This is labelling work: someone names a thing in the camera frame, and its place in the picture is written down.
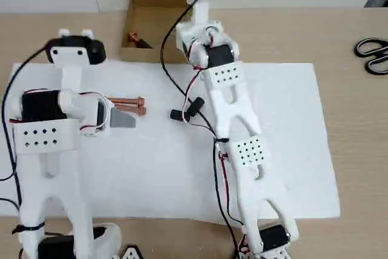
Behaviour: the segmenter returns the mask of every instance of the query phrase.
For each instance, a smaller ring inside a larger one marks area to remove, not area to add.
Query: white paper
[[[187,65],[167,67],[184,88],[194,74]],[[296,217],[339,216],[340,204],[313,65],[244,64],[244,70],[254,109],[273,151],[273,163],[292,197]],[[12,92],[42,87],[57,89],[60,79],[60,71],[52,65],[29,64],[17,78]],[[82,86],[83,91],[107,96],[142,96],[148,111],[146,116],[137,118],[135,129],[112,129],[109,136],[82,138],[80,169],[95,217],[221,221],[213,177],[212,136],[206,130],[170,120],[170,110],[180,110],[183,97],[160,65],[107,61],[84,70]],[[207,100],[202,81],[197,81],[191,95]],[[203,112],[213,121],[209,103]],[[231,137],[241,137],[244,133],[241,129],[240,124],[233,124]],[[7,176],[10,166],[5,143],[0,145],[0,173]],[[235,180],[229,165],[227,170],[231,213],[239,217]],[[218,176],[225,202],[220,171]],[[13,180],[1,186],[0,196],[15,197]],[[48,212],[63,214],[54,203],[48,204]],[[1,203],[0,215],[9,214],[15,214],[12,206]],[[265,204],[260,216],[274,218],[276,214]]]

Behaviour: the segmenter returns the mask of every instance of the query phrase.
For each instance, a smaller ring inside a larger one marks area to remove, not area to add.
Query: brown cardboard box
[[[173,23],[187,8],[185,0],[130,0],[121,43],[121,58],[127,62],[160,62],[161,43]],[[128,34],[136,32],[152,49],[136,48]],[[164,48],[164,60],[169,63],[186,62],[176,48],[173,32]]]

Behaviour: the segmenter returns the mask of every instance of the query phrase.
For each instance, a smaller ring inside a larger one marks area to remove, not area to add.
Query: table surface
[[[388,76],[372,76],[353,55],[366,37],[388,38],[386,8],[291,8],[215,10],[249,62],[312,62],[315,66],[329,146],[341,200],[341,218],[301,220],[293,258],[387,258]],[[56,37],[92,29],[109,58],[119,58],[125,13],[0,15],[0,86],[14,62],[21,62]],[[112,219],[123,245],[138,244],[145,258],[230,258],[224,226],[190,220]],[[16,258],[20,248],[10,231],[15,218],[1,220],[0,257]],[[50,220],[48,230],[66,232],[66,220]]]

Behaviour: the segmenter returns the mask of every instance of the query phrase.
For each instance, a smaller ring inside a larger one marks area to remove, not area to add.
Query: scissors
[[[377,49],[372,49],[369,51],[362,51],[361,48],[366,44],[378,45]],[[386,70],[377,70],[374,68],[376,64],[382,63],[388,60],[388,41],[379,38],[368,38],[360,41],[354,47],[354,54],[360,58],[367,58],[374,56],[376,58],[371,59],[365,63],[365,70],[373,75],[388,75],[388,69]]]

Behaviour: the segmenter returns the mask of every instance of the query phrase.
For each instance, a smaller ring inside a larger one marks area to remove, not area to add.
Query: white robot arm
[[[95,92],[80,93],[82,70],[105,60],[104,46],[89,30],[82,36],[60,30],[59,38],[49,41],[44,50],[62,73],[61,87],[31,89],[10,96],[9,104],[22,197],[20,225],[13,233],[19,233],[24,250],[21,256],[118,258],[120,228],[115,224],[93,227],[79,165],[81,135],[109,129],[111,105],[107,98]],[[45,202],[49,198],[61,201],[73,225],[71,234],[45,237]]]
[[[290,197],[272,167],[266,134],[262,133],[252,108],[243,64],[238,61],[238,44],[224,33],[220,22],[209,20],[209,0],[187,2],[195,2],[193,15],[190,22],[176,26],[176,45],[191,66],[202,70],[202,79],[216,116],[216,138],[225,141],[219,148],[236,175],[238,209],[249,251],[256,258],[289,258],[286,247],[299,238],[298,227],[289,207]],[[232,103],[224,99],[222,90],[225,89],[232,91]],[[229,140],[230,124],[234,118],[240,119],[249,132],[246,138],[238,141]],[[263,200],[274,208],[280,222],[259,230],[259,203]]]

